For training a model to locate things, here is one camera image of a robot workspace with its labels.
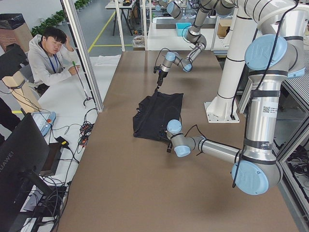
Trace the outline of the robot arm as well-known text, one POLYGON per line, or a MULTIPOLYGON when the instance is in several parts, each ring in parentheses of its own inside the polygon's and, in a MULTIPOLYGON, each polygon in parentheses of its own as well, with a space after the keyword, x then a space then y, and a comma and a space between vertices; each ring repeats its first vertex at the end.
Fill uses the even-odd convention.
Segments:
POLYGON ((273 139, 281 84, 305 72, 303 36, 309 5, 299 0, 200 0, 185 39, 195 47, 186 58, 168 52, 161 66, 165 77, 172 64, 190 71, 206 47, 201 27, 209 12, 234 16, 234 27, 216 97, 204 104, 209 123, 244 125, 242 148, 212 141, 203 135, 186 136, 180 121, 166 129, 178 157, 198 150, 233 163, 233 186, 260 195, 277 185, 282 168, 273 154, 273 139))
POLYGON ((181 58, 178 53, 168 51, 165 55, 164 61, 160 66, 154 66, 154 73, 158 73, 157 89, 163 84, 164 78, 170 71, 172 64, 175 64, 182 68, 185 72, 190 72, 193 67, 193 61, 195 58, 205 50, 207 40, 204 35, 201 34, 200 29, 209 15, 211 10, 215 10, 219 16, 225 17, 232 13, 235 5, 228 0, 199 0, 197 2, 197 14, 193 24, 186 27, 184 38, 192 43, 195 47, 186 56, 181 58))

